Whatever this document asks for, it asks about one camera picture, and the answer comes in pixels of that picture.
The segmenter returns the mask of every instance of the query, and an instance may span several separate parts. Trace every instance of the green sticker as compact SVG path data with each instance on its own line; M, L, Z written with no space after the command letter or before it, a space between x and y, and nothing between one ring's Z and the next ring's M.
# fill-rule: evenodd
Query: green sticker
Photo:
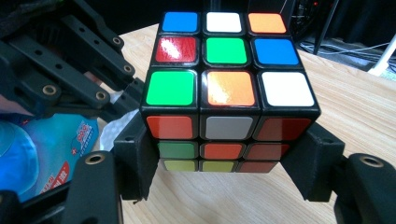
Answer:
M192 143L161 142L158 144L161 158L168 159L194 159L195 148Z
M241 38L208 38L206 59L210 63L242 64L248 61L245 44Z
M146 102L149 105L190 105L194 95L194 73L158 71L151 75Z

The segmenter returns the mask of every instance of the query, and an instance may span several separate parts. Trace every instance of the wooden table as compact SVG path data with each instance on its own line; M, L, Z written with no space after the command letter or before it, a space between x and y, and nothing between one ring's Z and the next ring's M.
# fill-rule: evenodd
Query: wooden table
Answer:
M124 56L146 76L158 26L123 35ZM318 123L396 164L396 83L300 51L318 97ZM148 201L123 202L126 223L334 223L333 204L305 202L280 164L270 174L172 173L161 166Z

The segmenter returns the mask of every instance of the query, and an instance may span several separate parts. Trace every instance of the blue packaging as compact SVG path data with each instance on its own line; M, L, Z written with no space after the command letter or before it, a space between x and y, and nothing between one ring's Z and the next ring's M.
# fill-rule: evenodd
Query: blue packaging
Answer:
M97 120L80 115L0 120L0 189L17 191L24 202L71 180L98 134Z

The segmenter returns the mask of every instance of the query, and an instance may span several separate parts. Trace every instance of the rubik's cube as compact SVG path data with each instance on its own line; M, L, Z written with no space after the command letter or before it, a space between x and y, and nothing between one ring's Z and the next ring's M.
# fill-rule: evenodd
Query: rubik's cube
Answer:
M278 14L167 12L140 110L169 171L268 173L318 118Z

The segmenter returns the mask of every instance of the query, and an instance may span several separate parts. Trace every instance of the black plastic part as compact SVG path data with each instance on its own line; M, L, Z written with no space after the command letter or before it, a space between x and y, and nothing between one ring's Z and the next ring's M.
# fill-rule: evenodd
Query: black plastic part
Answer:
M62 94L61 88L32 66L26 56L2 41L0 71L0 94L18 102L32 114L45 114L47 108L56 104ZM51 86L55 92L45 94L45 86Z
M122 199L146 200L160 156L140 112L114 140L112 151L118 165Z
M70 182L22 204L23 223L61 223Z
M134 67L88 26L71 15L61 21L64 38L59 48L70 60L95 74L114 91L121 91L134 81Z
M344 142L314 123L280 161L305 200L330 200L332 166L342 159L344 146Z
M353 197L353 190L347 181L346 166L347 158L343 157L341 161L332 168L332 175L329 181L332 190L338 195L338 201L341 199L339 203L342 202L350 209L357 210L357 205Z
M84 0L70 1L70 5L71 11L78 14L81 21L86 22L87 25L94 29L94 31L101 36L111 48L118 53L121 53L121 49L124 45L123 40L106 26L105 20L101 15L93 10L93 8Z
M346 181L361 223L395 223L396 171L391 164L371 155L353 154L346 164Z
M14 191L0 190L0 223L21 223L21 204Z
M18 36L10 40L9 44L90 107L100 109L109 102L110 97L105 90L29 36Z
M91 152L81 157L67 195L62 223L121 223L114 157Z
M357 205L346 204L339 196L335 200L334 214L338 224L361 223L361 214Z

